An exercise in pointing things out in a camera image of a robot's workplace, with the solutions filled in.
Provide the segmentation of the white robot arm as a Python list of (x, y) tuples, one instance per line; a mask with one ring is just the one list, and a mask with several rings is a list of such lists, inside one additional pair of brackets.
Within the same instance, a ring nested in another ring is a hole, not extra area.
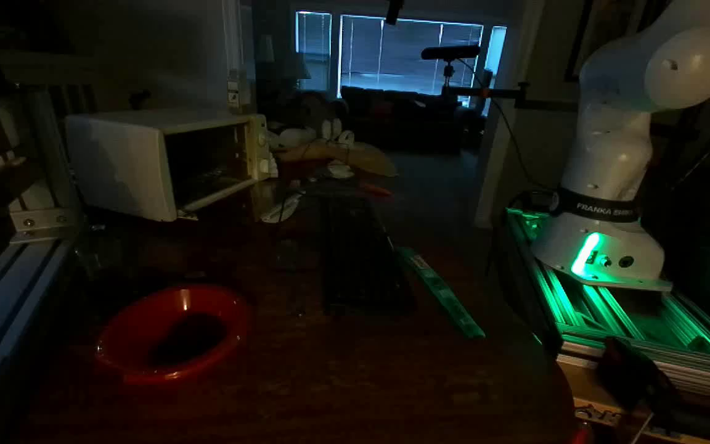
[(666, 251), (637, 208), (650, 116), (708, 100), (710, 0), (671, 0), (648, 27), (597, 50), (580, 75), (574, 149), (535, 260), (588, 286), (667, 292)]

